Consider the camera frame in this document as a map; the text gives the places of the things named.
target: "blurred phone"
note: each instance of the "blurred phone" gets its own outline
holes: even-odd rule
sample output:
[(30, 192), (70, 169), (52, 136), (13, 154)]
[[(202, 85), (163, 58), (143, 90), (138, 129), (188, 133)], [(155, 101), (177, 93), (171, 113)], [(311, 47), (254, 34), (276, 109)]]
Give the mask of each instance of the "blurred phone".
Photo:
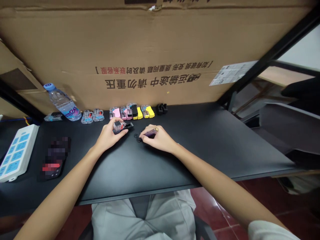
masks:
[(42, 181), (60, 176), (63, 165), (70, 152), (70, 144), (70, 137), (53, 138), (51, 140), (47, 155), (40, 169), (40, 179)]

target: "power strip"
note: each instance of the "power strip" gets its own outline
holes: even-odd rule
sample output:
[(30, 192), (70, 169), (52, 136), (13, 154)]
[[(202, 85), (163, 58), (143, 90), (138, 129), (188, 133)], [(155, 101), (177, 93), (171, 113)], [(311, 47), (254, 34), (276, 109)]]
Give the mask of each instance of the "power strip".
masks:
[(32, 124), (17, 131), (0, 166), (0, 182), (12, 182), (26, 172), (38, 130)]

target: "water bottle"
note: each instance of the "water bottle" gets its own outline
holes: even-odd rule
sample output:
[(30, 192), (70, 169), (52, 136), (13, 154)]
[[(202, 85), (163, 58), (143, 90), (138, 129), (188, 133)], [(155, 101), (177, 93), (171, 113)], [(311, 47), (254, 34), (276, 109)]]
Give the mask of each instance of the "water bottle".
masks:
[(64, 92), (57, 89), (52, 83), (47, 83), (43, 87), (48, 91), (51, 102), (66, 118), (70, 121), (77, 121), (81, 118), (80, 110)]

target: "purple pen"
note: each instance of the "purple pen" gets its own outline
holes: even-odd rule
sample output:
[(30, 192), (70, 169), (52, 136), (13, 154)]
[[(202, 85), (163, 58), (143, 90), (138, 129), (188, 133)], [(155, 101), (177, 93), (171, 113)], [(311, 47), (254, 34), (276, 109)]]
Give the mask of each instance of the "purple pen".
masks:
[(152, 134), (156, 134), (158, 131), (159, 131), (158, 128), (154, 128), (154, 129), (152, 129), (151, 131), (147, 132), (147, 133), (145, 134), (145, 136), (149, 137), (149, 136), (151, 136)]

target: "black desk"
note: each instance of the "black desk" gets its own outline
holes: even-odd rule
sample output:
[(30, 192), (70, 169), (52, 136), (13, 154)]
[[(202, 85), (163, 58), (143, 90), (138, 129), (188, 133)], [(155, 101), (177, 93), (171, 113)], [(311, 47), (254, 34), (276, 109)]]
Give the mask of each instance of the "black desk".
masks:
[[(108, 112), (105, 117), (105, 121), (87, 125), (67, 120), (44, 122), (39, 128), (27, 172), (11, 183), (0, 184), (0, 215), (35, 209), (94, 145), (102, 126), (109, 121)], [(133, 135), (148, 124), (162, 125), (176, 142), (234, 180), (297, 171), (288, 158), (216, 103), (170, 106), (167, 115), (132, 122), (134, 129), (98, 160), (78, 204), (200, 186), (175, 157), (136, 141)], [(62, 176), (37, 182), (50, 139), (63, 136), (71, 137), (71, 153)]]

